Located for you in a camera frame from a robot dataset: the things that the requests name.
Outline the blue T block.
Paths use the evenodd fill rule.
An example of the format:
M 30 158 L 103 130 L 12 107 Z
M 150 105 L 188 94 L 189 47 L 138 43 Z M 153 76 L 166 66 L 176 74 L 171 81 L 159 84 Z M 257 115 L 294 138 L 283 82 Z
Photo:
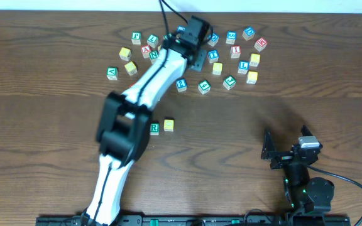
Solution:
M 219 54 L 217 50 L 211 50 L 207 52 L 207 58 L 209 63 L 215 63 L 219 60 Z

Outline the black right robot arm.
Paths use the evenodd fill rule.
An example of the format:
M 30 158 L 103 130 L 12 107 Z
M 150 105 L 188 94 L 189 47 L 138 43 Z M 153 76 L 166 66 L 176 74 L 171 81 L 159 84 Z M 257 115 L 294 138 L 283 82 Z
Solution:
M 285 214 L 285 221 L 293 225 L 295 220 L 316 218 L 323 222 L 325 213 L 331 210 L 334 196 L 333 182 L 321 177 L 311 178 L 308 168 L 318 160 L 323 145 L 309 131 L 301 128 L 302 135 L 288 151 L 277 151 L 268 129 L 264 133 L 261 159 L 270 161 L 270 168 L 283 170 L 284 191 L 292 210 Z

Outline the yellow O block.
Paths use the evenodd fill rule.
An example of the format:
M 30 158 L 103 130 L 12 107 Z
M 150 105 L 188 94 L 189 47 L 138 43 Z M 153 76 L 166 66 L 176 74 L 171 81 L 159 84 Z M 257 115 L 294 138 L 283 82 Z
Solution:
M 166 132 L 174 131 L 174 120 L 173 119 L 165 119 L 163 122 L 163 129 Z
M 215 62 L 213 63 L 212 74 L 220 75 L 222 73 L 222 63 Z

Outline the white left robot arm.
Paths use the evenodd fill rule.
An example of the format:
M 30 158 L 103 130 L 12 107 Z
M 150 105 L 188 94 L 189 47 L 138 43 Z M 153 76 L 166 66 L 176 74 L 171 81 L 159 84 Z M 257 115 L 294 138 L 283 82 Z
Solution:
M 120 211 L 123 188 L 132 165 L 150 139 L 153 110 L 168 88 L 199 57 L 207 35 L 189 31 L 170 33 L 158 58 L 143 76 L 122 94 L 105 99 L 96 140 L 99 176 L 94 197 L 80 217 L 81 225 L 111 225 Z

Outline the green R block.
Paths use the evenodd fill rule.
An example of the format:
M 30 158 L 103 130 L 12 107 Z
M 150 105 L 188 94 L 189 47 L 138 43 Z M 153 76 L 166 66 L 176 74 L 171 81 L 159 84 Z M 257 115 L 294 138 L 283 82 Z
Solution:
M 150 125 L 150 135 L 157 136 L 160 134 L 160 124 L 157 122 L 151 123 Z

